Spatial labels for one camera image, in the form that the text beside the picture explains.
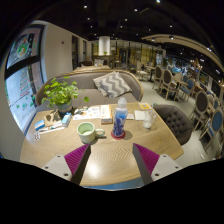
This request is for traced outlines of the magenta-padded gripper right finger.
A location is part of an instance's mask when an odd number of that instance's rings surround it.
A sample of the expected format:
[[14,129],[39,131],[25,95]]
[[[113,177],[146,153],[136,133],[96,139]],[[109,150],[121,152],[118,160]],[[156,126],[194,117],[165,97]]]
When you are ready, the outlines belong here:
[[167,154],[158,155],[136,143],[133,144],[133,155],[144,185],[182,169],[182,167]]

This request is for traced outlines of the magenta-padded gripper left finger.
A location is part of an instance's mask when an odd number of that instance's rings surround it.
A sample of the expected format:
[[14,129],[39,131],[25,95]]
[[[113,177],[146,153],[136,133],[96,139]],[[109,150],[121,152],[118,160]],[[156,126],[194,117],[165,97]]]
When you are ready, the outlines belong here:
[[91,146],[85,144],[66,155],[57,154],[42,169],[79,185],[90,154]]

